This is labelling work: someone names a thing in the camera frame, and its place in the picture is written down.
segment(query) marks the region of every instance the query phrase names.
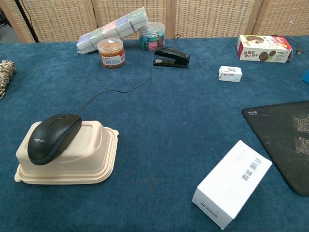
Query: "table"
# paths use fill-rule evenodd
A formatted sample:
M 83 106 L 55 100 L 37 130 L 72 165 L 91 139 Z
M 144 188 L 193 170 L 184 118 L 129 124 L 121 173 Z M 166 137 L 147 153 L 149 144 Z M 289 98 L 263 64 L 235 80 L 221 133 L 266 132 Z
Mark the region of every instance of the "table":
M 301 80 L 309 36 L 292 38 L 305 51 L 290 63 L 239 61 L 236 38 L 180 38 L 174 49 L 191 56 L 188 69 L 154 67 L 142 87 L 100 95 L 81 111 L 119 131 L 116 160 L 106 181 L 68 186 L 14 181 L 15 152 L 30 126 L 76 113 L 103 90 L 141 84 L 152 53 L 125 41 L 126 64 L 105 69 L 97 52 L 77 54 L 74 42 L 0 44 L 1 59 L 17 65 L 0 100 L 0 231 L 220 231 L 191 199 L 238 140 L 270 159 L 242 109 L 309 99 Z M 221 65 L 241 67 L 241 82 L 218 81 Z M 308 231 L 308 218 L 309 198 L 272 165 L 225 231 Z

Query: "mouse scroll wheel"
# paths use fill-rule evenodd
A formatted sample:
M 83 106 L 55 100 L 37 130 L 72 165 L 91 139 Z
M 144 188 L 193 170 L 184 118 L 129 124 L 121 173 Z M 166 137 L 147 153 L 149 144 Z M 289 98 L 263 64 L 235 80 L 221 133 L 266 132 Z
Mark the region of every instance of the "mouse scroll wheel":
M 57 119 L 65 119 L 68 115 L 59 116 Z

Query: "orange jar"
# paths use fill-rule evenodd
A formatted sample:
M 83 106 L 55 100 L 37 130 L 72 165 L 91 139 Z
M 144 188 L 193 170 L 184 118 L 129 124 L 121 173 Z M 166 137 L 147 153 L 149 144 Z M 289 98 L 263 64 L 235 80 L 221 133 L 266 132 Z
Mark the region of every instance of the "orange jar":
M 118 68 L 126 62 L 122 40 L 105 39 L 98 42 L 100 60 L 105 68 Z

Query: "jar label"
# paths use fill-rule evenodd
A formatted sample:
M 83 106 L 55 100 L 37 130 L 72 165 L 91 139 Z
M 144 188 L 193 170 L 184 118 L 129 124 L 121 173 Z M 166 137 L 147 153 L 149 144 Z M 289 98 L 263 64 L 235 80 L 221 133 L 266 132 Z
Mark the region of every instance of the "jar label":
M 105 65 L 121 64 L 124 60 L 125 60 L 124 52 L 114 57 L 102 57 L 103 64 Z

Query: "rope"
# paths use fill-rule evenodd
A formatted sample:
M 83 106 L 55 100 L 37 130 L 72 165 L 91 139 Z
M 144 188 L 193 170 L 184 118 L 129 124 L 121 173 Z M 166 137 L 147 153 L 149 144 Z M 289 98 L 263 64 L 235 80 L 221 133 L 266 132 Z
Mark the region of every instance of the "rope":
M 0 99 L 5 95 L 5 90 L 13 74 L 16 71 L 16 66 L 13 61 L 3 60 L 0 63 Z

